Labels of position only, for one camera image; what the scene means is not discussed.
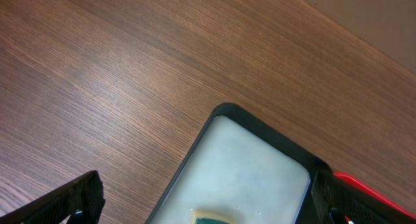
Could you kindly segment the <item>green yellow sponge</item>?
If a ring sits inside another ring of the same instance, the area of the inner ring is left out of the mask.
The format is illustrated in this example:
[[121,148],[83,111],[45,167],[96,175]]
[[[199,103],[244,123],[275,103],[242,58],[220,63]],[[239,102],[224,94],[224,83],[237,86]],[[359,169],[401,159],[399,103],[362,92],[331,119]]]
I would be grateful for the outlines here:
[[207,210],[193,210],[190,224],[237,224],[230,216]]

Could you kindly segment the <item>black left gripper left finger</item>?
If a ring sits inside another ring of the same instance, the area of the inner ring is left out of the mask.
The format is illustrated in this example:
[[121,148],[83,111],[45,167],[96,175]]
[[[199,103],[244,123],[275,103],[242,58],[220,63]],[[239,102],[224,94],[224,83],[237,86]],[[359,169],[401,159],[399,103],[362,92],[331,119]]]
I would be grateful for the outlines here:
[[92,170],[2,216],[1,223],[97,224],[104,206],[103,183]]

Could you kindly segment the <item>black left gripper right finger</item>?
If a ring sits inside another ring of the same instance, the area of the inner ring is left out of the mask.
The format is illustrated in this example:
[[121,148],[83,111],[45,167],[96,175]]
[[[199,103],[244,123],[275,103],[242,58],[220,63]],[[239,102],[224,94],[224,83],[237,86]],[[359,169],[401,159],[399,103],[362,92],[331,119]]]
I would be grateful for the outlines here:
[[325,171],[316,173],[311,195],[320,223],[415,224],[415,218]]

